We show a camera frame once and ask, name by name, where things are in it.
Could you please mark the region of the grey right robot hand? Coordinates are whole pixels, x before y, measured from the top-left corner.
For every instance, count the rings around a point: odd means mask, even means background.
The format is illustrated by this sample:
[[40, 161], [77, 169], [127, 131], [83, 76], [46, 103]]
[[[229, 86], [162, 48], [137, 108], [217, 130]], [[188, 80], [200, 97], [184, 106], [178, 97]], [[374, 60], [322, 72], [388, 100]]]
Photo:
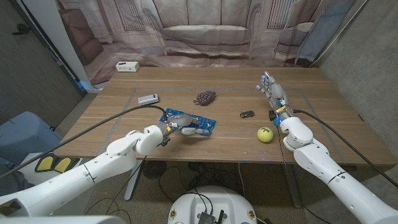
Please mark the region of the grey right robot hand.
[[268, 71], [264, 72], [261, 83], [262, 85], [257, 85], [256, 89], [266, 96], [271, 108], [279, 109], [289, 104], [285, 90]]

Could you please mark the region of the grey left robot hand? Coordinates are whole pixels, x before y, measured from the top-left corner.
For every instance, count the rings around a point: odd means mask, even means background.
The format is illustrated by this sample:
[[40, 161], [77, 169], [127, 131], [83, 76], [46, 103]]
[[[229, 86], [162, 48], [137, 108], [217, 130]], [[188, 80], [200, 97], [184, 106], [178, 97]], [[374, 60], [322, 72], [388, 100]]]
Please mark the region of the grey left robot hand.
[[215, 120], [189, 114], [171, 115], [165, 123], [170, 127], [172, 132], [180, 131], [186, 136], [194, 134], [208, 136], [216, 125]]

